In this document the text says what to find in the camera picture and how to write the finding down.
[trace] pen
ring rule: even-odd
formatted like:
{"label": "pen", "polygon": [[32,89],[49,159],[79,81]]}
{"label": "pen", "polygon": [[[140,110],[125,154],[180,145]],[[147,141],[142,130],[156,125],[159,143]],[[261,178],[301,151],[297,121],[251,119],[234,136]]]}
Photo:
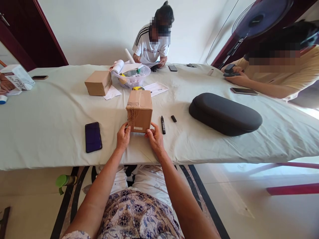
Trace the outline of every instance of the pen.
{"label": "pen", "polygon": [[160,118],[161,121],[162,121],[162,130],[163,130],[163,134],[166,134],[166,131],[165,131],[165,124],[164,124],[164,118],[163,116]]}

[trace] tape measure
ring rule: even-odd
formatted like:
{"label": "tape measure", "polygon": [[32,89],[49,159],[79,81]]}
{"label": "tape measure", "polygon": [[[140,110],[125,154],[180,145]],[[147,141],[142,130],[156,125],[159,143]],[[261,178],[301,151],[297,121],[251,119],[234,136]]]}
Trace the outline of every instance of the tape measure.
{"label": "tape measure", "polygon": [[145,90],[145,89],[141,86],[136,86],[136,87],[133,87],[132,90]]}

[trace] cardboard box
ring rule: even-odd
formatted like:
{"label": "cardboard box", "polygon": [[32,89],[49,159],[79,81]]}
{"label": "cardboard box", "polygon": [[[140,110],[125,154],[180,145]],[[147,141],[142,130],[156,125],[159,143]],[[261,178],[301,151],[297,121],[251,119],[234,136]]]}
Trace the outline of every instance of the cardboard box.
{"label": "cardboard box", "polygon": [[85,81],[85,85],[89,95],[106,96],[112,85],[110,71],[95,71]]}
{"label": "cardboard box", "polygon": [[131,91],[126,106],[131,132],[146,133],[152,121],[152,97],[150,91]]}
{"label": "cardboard box", "polygon": [[31,90],[35,84],[34,80],[21,65],[8,65],[0,72],[20,91]]}

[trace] white tablecloth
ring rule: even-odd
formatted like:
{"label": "white tablecloth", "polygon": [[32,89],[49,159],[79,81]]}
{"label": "white tablecloth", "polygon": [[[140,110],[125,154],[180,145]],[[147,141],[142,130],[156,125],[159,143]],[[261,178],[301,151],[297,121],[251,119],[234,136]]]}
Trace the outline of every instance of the white tablecloth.
{"label": "white tablecloth", "polygon": [[[161,82],[169,90],[152,97],[152,120],[160,125],[164,116],[164,145],[175,164],[286,162],[319,155],[319,120],[285,102],[264,95],[234,94],[233,85],[208,76],[210,66],[190,68],[176,64],[178,72],[164,69],[151,73],[144,82]],[[125,121],[130,90],[117,80],[122,93],[113,99],[90,96],[84,81],[107,66],[39,68],[30,75],[48,75],[34,88],[11,96],[0,106],[0,169],[42,168],[105,164],[116,147],[116,133]],[[229,137],[195,120],[188,107],[197,95],[211,92],[258,111],[261,127],[249,134]],[[85,124],[99,122],[102,150],[85,152]],[[132,133],[121,164],[156,164],[148,139]]]}

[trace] tiled floor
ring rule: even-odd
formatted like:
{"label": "tiled floor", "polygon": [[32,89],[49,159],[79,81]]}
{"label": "tiled floor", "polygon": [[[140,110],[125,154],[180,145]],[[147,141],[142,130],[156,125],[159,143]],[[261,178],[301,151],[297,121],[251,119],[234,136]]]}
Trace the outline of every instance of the tiled floor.
{"label": "tiled floor", "polygon": [[[294,161],[319,163],[319,157]],[[318,183],[319,170],[275,164],[201,164],[195,168],[230,238],[319,237],[319,194],[270,196],[265,190],[273,186]],[[63,199],[54,182],[58,175],[70,174],[71,170],[0,171],[0,211],[12,207],[6,239],[21,235],[50,237]],[[79,205],[84,197],[81,191]]]}
{"label": "tiled floor", "polygon": [[[319,157],[293,160],[319,163]],[[319,238],[319,194],[270,196],[267,187],[319,183],[319,170],[275,164],[195,165],[236,239]]]}
{"label": "tiled floor", "polygon": [[50,238],[63,199],[55,180],[71,171],[71,167],[0,171],[0,211],[11,206],[5,239]]}

